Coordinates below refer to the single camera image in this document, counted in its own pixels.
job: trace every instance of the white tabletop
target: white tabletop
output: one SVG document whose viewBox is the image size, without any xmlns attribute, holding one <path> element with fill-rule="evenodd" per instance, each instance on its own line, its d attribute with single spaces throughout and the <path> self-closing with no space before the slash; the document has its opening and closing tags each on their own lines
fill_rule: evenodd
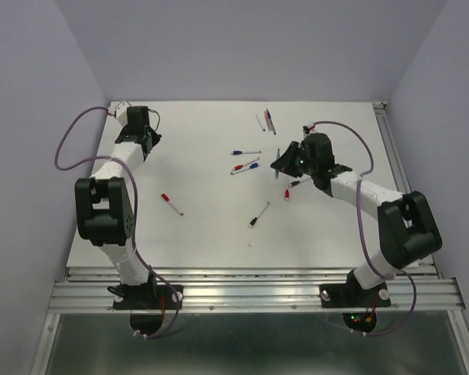
<svg viewBox="0 0 469 375">
<path fill-rule="evenodd" d="M 369 180 L 386 188 L 395 183 L 371 103 L 330 102 L 134 102 L 159 111 L 163 138 L 135 173 L 139 208 L 137 243 L 154 266 L 181 268 L 331 268 L 363 262 L 355 209 L 318 191 L 311 182 L 292 189 L 288 178 L 274 179 L 269 165 L 277 148 L 301 141 L 302 126 L 334 120 L 354 127 L 370 145 L 375 171 Z M 268 108 L 277 135 L 262 132 Z M 108 117 L 98 155 L 109 155 L 120 125 Z M 347 130 L 324 125 L 337 163 L 356 172 L 368 167 L 367 153 Z M 262 150 L 261 167 L 239 175 L 231 168 Z M 184 216 L 162 200 L 166 193 Z M 253 229 L 247 224 L 270 202 Z M 377 223 L 363 215 L 370 253 L 378 250 Z M 111 266 L 106 255 L 75 234 L 69 267 Z"/>
</svg>

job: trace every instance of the lavender wall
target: lavender wall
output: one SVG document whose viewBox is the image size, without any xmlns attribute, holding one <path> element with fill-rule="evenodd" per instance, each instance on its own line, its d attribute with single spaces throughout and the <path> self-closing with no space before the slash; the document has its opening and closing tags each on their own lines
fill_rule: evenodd
<svg viewBox="0 0 469 375">
<path fill-rule="evenodd" d="M 55 0 L 112 99 L 387 99 L 445 0 Z"/>
<path fill-rule="evenodd" d="M 388 106 L 411 187 L 442 232 L 436 256 L 456 276 L 469 324 L 469 0 L 449 0 Z"/>
<path fill-rule="evenodd" d="M 0 375 L 29 373 L 74 231 L 73 182 L 88 168 L 57 172 L 55 147 L 105 103 L 52 0 L 0 1 Z M 81 123 L 65 159 L 94 152 L 101 120 Z"/>
</svg>

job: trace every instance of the aluminum frame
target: aluminum frame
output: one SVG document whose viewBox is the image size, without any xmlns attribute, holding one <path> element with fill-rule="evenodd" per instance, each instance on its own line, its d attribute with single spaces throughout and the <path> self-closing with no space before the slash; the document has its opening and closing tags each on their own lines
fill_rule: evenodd
<svg viewBox="0 0 469 375">
<path fill-rule="evenodd" d="M 381 137 L 396 186 L 408 192 L 410 185 L 389 128 L 384 103 L 373 104 Z M 465 306 L 455 280 L 439 279 L 431 256 L 414 271 L 417 311 L 447 310 L 460 354 L 469 373 L 469 331 L 462 311 Z M 319 285 L 345 279 L 349 269 L 239 269 L 158 270 L 172 283 L 186 286 L 181 313 L 323 313 Z M 54 345 L 61 313 L 128 313 L 111 307 L 106 287 L 118 282 L 118 274 L 107 267 L 71 268 L 66 280 L 56 283 L 42 329 L 31 373 L 44 374 Z M 393 311 L 407 311 L 412 287 L 406 279 L 388 282 Z M 342 311 L 326 309 L 326 312 Z"/>
</svg>

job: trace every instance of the cable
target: cable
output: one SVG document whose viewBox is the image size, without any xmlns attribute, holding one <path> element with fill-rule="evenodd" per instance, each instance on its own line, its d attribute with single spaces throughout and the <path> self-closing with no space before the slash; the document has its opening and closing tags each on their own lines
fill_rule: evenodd
<svg viewBox="0 0 469 375">
<path fill-rule="evenodd" d="M 368 170 L 365 170 L 362 173 L 360 173 L 360 178 L 358 178 L 358 183 L 356 184 L 356 216 L 357 216 L 357 219 L 358 219 L 358 231 L 360 232 L 361 248 L 363 249 L 363 255 L 365 257 L 365 260 L 367 261 L 368 266 L 371 268 L 371 270 L 377 276 L 379 276 L 383 280 L 386 280 L 387 277 L 382 275 L 382 273 L 380 273 L 375 268 L 374 264 L 372 263 L 372 261 L 370 259 L 370 256 L 368 255 L 367 242 L 365 241 L 365 233 L 364 233 L 364 229 L 363 229 L 363 218 L 361 216 L 361 182 L 363 180 L 363 176 L 366 176 L 366 175 L 368 175 L 368 174 L 370 174 L 374 171 L 374 156 L 372 155 L 372 151 L 370 150 L 370 147 L 368 147 L 368 144 L 363 139 L 363 137 L 361 137 L 360 133 L 358 133 L 356 130 L 354 130 L 350 126 L 345 125 L 344 123 L 339 123 L 337 121 L 317 121 L 317 122 L 313 123 L 313 126 L 310 127 L 310 130 L 314 129 L 314 127 L 316 125 L 321 125 L 321 124 L 324 124 L 324 123 L 328 123 L 328 124 L 331 124 L 331 125 L 337 125 L 338 127 L 343 127 L 345 129 L 349 130 L 351 133 L 353 133 L 356 136 L 356 138 L 358 138 L 360 140 L 360 142 L 363 144 L 363 146 L 367 150 L 368 158 L 370 159 L 370 168 Z M 405 317 L 403 319 L 401 319 L 394 327 L 391 327 L 387 330 L 383 330 L 383 331 L 380 331 L 380 332 L 370 332 L 369 334 L 366 333 L 366 332 L 363 332 L 363 333 L 361 333 L 363 336 L 377 337 L 377 336 L 383 336 L 385 334 L 390 334 L 390 333 L 398 330 L 399 328 L 401 328 L 407 322 L 407 320 L 412 316 L 412 313 L 415 310 L 415 305 L 417 304 L 417 286 L 415 285 L 414 279 L 411 277 L 411 275 L 408 272 L 406 272 L 405 270 L 400 270 L 399 273 L 401 273 L 402 275 L 408 277 L 408 280 L 412 284 L 412 288 L 414 290 L 414 299 L 412 301 L 412 305 L 410 307 L 410 310 L 405 315 Z"/>
<path fill-rule="evenodd" d="M 78 122 L 78 120 L 80 118 L 82 118 L 85 114 L 87 114 L 91 111 L 95 111 L 97 109 L 101 109 L 101 110 L 105 111 L 107 114 L 110 115 L 110 113 L 108 112 L 108 109 L 104 108 L 104 107 L 91 107 L 89 109 L 84 110 L 82 113 L 80 113 L 75 118 L 75 120 L 73 120 L 73 122 L 68 126 L 68 129 L 66 130 L 66 133 L 61 138 L 61 142 L 59 143 L 59 145 L 57 146 L 57 149 L 55 150 L 54 165 L 55 165 L 56 169 L 61 170 L 63 172 L 66 172 L 67 170 L 72 170 L 73 168 L 76 168 L 77 166 L 79 166 L 81 164 L 88 163 L 88 162 L 94 162 L 95 160 L 112 160 L 115 163 L 120 164 L 124 168 L 125 172 L 127 172 L 127 175 L 129 176 L 129 179 L 130 179 L 131 184 L 132 184 L 132 190 L 134 191 L 134 225 L 137 226 L 137 222 L 138 222 L 138 186 L 137 186 L 137 182 L 135 181 L 134 175 L 132 174 L 131 169 L 128 167 L 127 164 L 125 164 L 125 162 L 123 162 L 120 159 L 112 158 L 111 156 L 97 155 L 97 156 L 92 156 L 92 157 L 89 157 L 89 158 L 82 159 L 79 162 L 76 162 L 76 163 L 74 163 L 70 166 L 60 166 L 59 165 L 59 153 L 61 152 L 61 148 L 63 147 L 64 142 L 68 137 L 68 134 L 71 132 L 71 130 L 73 129 L 73 127 L 75 126 L 75 124 Z M 139 254 L 139 251 L 137 249 L 137 245 L 136 245 L 136 242 L 135 242 L 135 230 L 134 230 L 134 233 L 132 234 L 132 247 L 135 249 L 135 255 L 138 257 L 139 261 L 146 267 L 146 269 L 150 273 L 152 273 L 157 279 L 159 279 L 162 283 L 164 283 L 172 291 L 172 293 L 174 294 L 174 296 L 176 298 L 176 301 L 177 301 L 177 308 L 176 308 L 176 311 L 175 311 L 175 314 L 174 314 L 174 318 L 170 321 L 170 324 L 163 331 L 161 331 L 159 333 L 149 335 L 149 336 L 140 334 L 143 338 L 146 338 L 146 339 L 159 338 L 159 337 L 163 336 L 164 334 L 166 334 L 172 328 L 172 326 L 175 324 L 175 321 L 177 319 L 177 315 L 179 315 L 179 301 L 180 301 L 180 299 L 179 299 L 179 296 L 178 296 L 177 291 L 175 290 L 174 286 L 171 283 L 169 283 L 167 280 L 165 280 L 162 276 L 160 276 L 149 264 L 147 264 L 144 261 L 144 259 L 141 257 L 141 254 Z"/>
<path fill-rule="evenodd" d="M 159 122 L 160 122 L 160 120 L 161 120 L 162 118 L 161 118 L 161 116 L 159 115 L 158 111 L 155 111 L 154 109 L 150 109 L 150 108 L 148 108 L 148 111 L 149 111 L 150 113 L 155 113 L 155 114 L 158 116 L 158 122 L 156 123 L 156 129 L 155 129 L 155 131 L 157 131 L 157 130 L 158 130 L 158 127 L 159 127 Z"/>
</svg>

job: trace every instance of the screw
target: screw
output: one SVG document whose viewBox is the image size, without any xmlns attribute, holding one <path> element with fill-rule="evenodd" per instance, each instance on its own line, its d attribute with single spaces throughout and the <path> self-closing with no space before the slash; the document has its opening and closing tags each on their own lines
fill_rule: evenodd
<svg viewBox="0 0 469 375">
<path fill-rule="evenodd" d="M 330 301 L 330 295 L 328 294 L 327 291 L 322 291 L 321 292 L 321 299 L 323 299 L 324 301 Z"/>
<path fill-rule="evenodd" d="M 179 298 L 179 301 L 182 301 L 182 293 L 180 293 L 179 291 L 177 292 L 177 296 Z M 172 301 L 174 302 L 177 302 L 176 301 L 176 298 L 175 298 L 175 295 L 172 295 Z"/>
<path fill-rule="evenodd" d="M 382 301 L 387 301 L 389 299 L 389 292 L 387 289 L 381 289 L 378 291 L 378 296 L 381 298 Z"/>
</svg>

